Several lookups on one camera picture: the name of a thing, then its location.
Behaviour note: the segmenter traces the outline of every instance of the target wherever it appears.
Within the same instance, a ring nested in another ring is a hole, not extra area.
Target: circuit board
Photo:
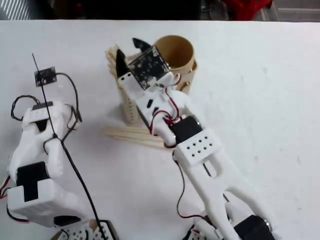
[[[143,90],[156,84],[161,77],[170,71],[156,46],[143,52],[128,65],[128,68]]]

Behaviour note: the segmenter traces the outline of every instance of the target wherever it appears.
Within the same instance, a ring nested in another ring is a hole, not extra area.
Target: red wire
[[[0,193],[2,192],[2,190],[7,186],[8,182],[10,180],[10,176],[7,176],[3,185],[0,187]]]
[[[30,222],[28,219],[21,219],[21,218],[17,218],[17,217],[15,217],[15,216],[12,216],[12,214],[11,214],[10,211],[9,211],[8,204],[6,205],[6,213],[8,214],[8,216],[9,216],[11,219],[13,219],[13,220],[15,220],[15,221],[17,221],[17,222],[19,222],[19,223],[28,224],[28,223]]]
[[[151,123],[150,123],[150,127],[149,127],[149,131],[150,131],[150,134],[151,135],[154,135],[154,133],[153,133],[153,130],[154,130],[154,120],[155,120],[155,117],[159,114],[159,113],[165,113],[165,114],[167,114],[167,118],[169,118],[169,119],[172,119],[172,116],[167,112],[167,111],[165,111],[165,110],[158,110],[158,111],[156,111],[154,114],[153,114],[153,118],[152,118],[152,120],[151,120]]]
[[[178,120],[178,118],[179,118],[179,116],[180,116],[179,108],[178,108],[177,104],[175,103],[175,101],[174,101],[174,100],[170,97],[170,95],[168,94],[167,88],[164,89],[164,92],[165,92],[165,94],[169,97],[170,102],[172,103],[173,107],[174,107],[175,110],[176,110],[176,117],[172,120],[172,122],[173,122],[173,121],[176,121],[176,120]]]

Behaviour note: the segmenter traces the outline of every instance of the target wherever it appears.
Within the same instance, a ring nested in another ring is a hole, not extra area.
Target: cardboard cup
[[[195,51],[192,44],[182,36],[168,35],[161,37],[154,44],[171,71],[182,76],[188,74],[195,62]]]

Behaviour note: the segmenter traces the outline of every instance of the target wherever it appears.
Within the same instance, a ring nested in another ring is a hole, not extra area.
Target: black wire
[[[77,116],[76,116],[76,111],[75,111],[74,106],[72,106],[71,104],[68,104],[68,103],[66,103],[65,105],[67,105],[67,106],[69,106],[71,108],[71,114],[70,114],[68,122],[66,123],[66,127],[70,130],[71,128],[69,127],[69,123],[70,123],[70,121],[72,119],[72,116],[74,116],[74,118],[76,118]]]
[[[71,127],[71,129],[69,129],[69,131],[64,135],[64,137],[62,138],[62,142],[64,142],[66,140],[66,138],[68,137],[68,135],[72,132],[72,130],[75,128],[76,124],[78,123],[78,121],[82,122],[81,116],[80,116],[80,112],[79,112],[79,97],[78,97],[78,91],[76,88],[76,85],[74,83],[74,81],[71,79],[71,77],[69,77],[67,74],[63,73],[63,72],[57,72],[55,75],[63,75],[65,77],[68,78],[68,80],[71,82],[73,89],[74,89],[74,94],[75,94],[75,121]]]
[[[34,62],[35,62],[35,65],[36,65],[36,67],[37,67],[37,69],[38,69],[38,66],[37,66],[37,64],[36,64],[35,57],[34,57],[33,54],[32,54],[32,56],[33,56],[33,60],[34,60]],[[71,164],[71,166],[72,166],[72,168],[73,168],[76,176],[78,177],[78,179],[79,179],[79,181],[80,181],[80,183],[81,183],[81,185],[82,185],[82,187],[83,187],[83,189],[84,189],[84,191],[85,191],[85,194],[86,194],[86,196],[87,196],[87,198],[88,198],[88,200],[89,200],[89,202],[90,202],[90,205],[91,205],[91,208],[92,208],[94,217],[95,217],[95,221],[96,221],[96,223],[97,223],[97,225],[98,225],[98,227],[99,227],[99,230],[100,230],[100,232],[101,232],[102,238],[103,238],[103,240],[107,240],[107,238],[106,238],[106,236],[105,236],[105,233],[104,233],[104,230],[103,230],[103,228],[102,228],[102,226],[101,226],[101,224],[100,224],[100,220],[99,220],[99,217],[98,217],[98,214],[97,214],[97,211],[96,211],[96,207],[95,207],[95,205],[94,205],[94,202],[92,201],[91,195],[90,195],[90,193],[89,193],[89,191],[88,191],[88,189],[87,189],[87,186],[86,186],[86,184],[85,184],[85,182],[84,182],[84,180],[83,180],[80,172],[78,171],[78,169],[77,169],[74,161],[72,160],[72,158],[71,158],[71,156],[70,156],[70,153],[69,153],[69,151],[68,151],[68,149],[67,149],[67,147],[66,147],[66,145],[65,145],[65,140],[66,140],[67,136],[68,136],[68,135],[72,132],[72,130],[75,128],[75,126],[76,126],[76,124],[78,123],[78,121],[82,121],[81,116],[80,116],[80,112],[79,112],[78,91],[77,91],[77,88],[76,88],[75,83],[72,81],[71,77],[69,77],[67,74],[65,74],[65,73],[63,73],[63,72],[57,72],[55,75],[63,75],[63,76],[66,76],[66,77],[69,79],[69,81],[71,82],[71,84],[72,84],[72,86],[73,86],[73,89],[74,89],[74,93],[75,93],[75,102],[76,102],[76,106],[75,106],[76,110],[75,110],[75,112],[76,112],[76,116],[75,116],[75,121],[74,121],[72,127],[67,131],[67,133],[64,135],[64,137],[63,137],[62,139],[58,138],[58,136],[57,136],[56,133],[55,133],[55,130],[54,130],[54,127],[53,127],[53,124],[52,124],[52,120],[51,120],[51,116],[50,116],[50,113],[49,113],[48,102],[47,102],[47,99],[46,99],[45,91],[44,91],[44,89],[43,89],[43,81],[41,81],[41,88],[42,88],[42,93],[43,93],[43,97],[44,97],[45,107],[46,107],[46,110],[47,110],[47,112],[48,112],[50,124],[51,124],[52,131],[53,131],[53,136],[52,136],[52,138],[46,140],[46,141],[43,143],[43,148],[45,149],[46,143],[47,143],[48,141],[52,140],[52,139],[56,139],[56,138],[57,138],[57,139],[60,140],[61,146],[62,146],[62,148],[63,148],[63,150],[64,150],[64,152],[65,152],[65,154],[66,154],[66,156],[67,156],[67,158],[68,158],[68,160],[69,160],[69,162],[70,162],[70,164]]]
[[[205,217],[202,216],[202,215],[200,215],[200,214],[193,214],[193,215],[188,215],[188,216],[183,216],[183,215],[180,214],[179,204],[180,204],[180,201],[181,201],[181,199],[182,199],[182,197],[183,197],[183,195],[184,195],[184,193],[185,193],[186,182],[185,182],[185,177],[184,177],[184,173],[182,172],[181,166],[179,165],[179,163],[178,163],[177,161],[176,161],[175,163],[177,164],[177,166],[178,166],[178,168],[179,168],[179,170],[180,170],[181,177],[182,177],[182,184],[183,184],[181,195],[180,195],[180,197],[179,197],[179,199],[178,199],[178,202],[176,203],[176,212],[177,212],[178,215],[179,215],[181,218],[183,218],[183,219],[201,218],[201,219],[207,221],[207,220],[205,219]]]
[[[18,121],[22,121],[24,119],[24,117],[22,116],[21,118],[18,118],[15,116],[15,108],[16,108],[16,104],[17,102],[19,101],[19,99],[22,99],[22,98],[30,98],[30,99],[33,99],[35,101],[36,104],[40,104],[40,101],[35,97],[35,96],[32,96],[32,95],[21,95],[21,96],[18,96],[14,102],[12,103],[12,107],[11,107],[11,117],[15,120],[18,120]]]
[[[28,223],[29,223],[29,220],[28,220],[28,219],[22,219],[22,218],[17,218],[17,217],[15,217],[15,216],[13,216],[13,215],[10,213],[10,211],[9,211],[8,204],[6,205],[6,213],[8,214],[8,216],[9,216],[11,219],[13,219],[13,220],[15,220],[15,221],[17,221],[17,222],[19,222],[19,223],[25,223],[25,224],[28,224]]]
[[[99,229],[100,229],[102,238],[103,238],[104,240],[107,240],[107,238],[106,238],[106,236],[105,236],[105,233],[104,233],[104,230],[103,230],[103,228],[102,228],[102,226],[101,226],[101,224],[100,224],[100,220],[99,220],[99,217],[98,217],[98,214],[97,214],[97,211],[96,211],[96,207],[95,207],[95,205],[94,205],[94,202],[92,201],[92,198],[91,198],[90,193],[89,193],[89,191],[88,191],[88,189],[87,189],[87,186],[86,186],[84,180],[82,179],[81,174],[79,173],[79,171],[78,171],[78,169],[77,169],[74,161],[72,160],[72,158],[71,158],[71,156],[70,156],[70,153],[69,153],[68,149],[66,148],[66,146],[65,146],[65,144],[64,144],[63,141],[61,141],[61,145],[62,145],[62,148],[63,148],[63,150],[64,150],[67,158],[69,159],[69,162],[70,162],[70,164],[71,164],[71,166],[72,166],[72,168],[73,168],[76,176],[78,177],[79,181],[81,182],[82,187],[83,187],[83,189],[84,189],[84,191],[85,191],[85,194],[86,194],[86,196],[87,196],[87,198],[88,198],[88,200],[89,200],[89,202],[90,202],[90,205],[91,205],[91,208],[92,208],[92,211],[93,211],[93,214],[94,214],[96,223],[97,223],[97,225],[98,225],[98,227],[99,227]]]
[[[52,138],[55,138],[57,136],[57,134],[55,132],[54,125],[52,123],[52,119],[51,119],[51,116],[50,116],[48,102],[47,102],[47,98],[46,98],[46,94],[45,94],[45,90],[44,90],[44,79],[41,80],[41,90],[42,90],[42,93],[43,93],[43,98],[44,98],[46,111],[48,112],[48,117],[49,117],[50,125],[51,125],[51,128],[52,128],[52,132],[53,132]]]
[[[69,234],[67,233],[67,231],[66,230],[64,230],[64,229],[61,229],[61,232],[63,232],[63,233],[65,233],[65,235],[67,236],[67,239],[66,240],[69,240]]]
[[[5,193],[6,193],[6,191],[7,191],[7,190],[9,190],[9,189],[11,189],[11,187],[7,187],[7,188],[5,188],[5,189],[3,190],[3,192],[2,192],[2,193],[0,193],[0,197],[4,196],[4,195],[5,195]]]

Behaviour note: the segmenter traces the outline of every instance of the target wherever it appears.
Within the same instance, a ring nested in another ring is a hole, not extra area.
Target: red object
[[[235,12],[235,20],[250,21],[264,7],[270,8],[273,0],[223,0]]]

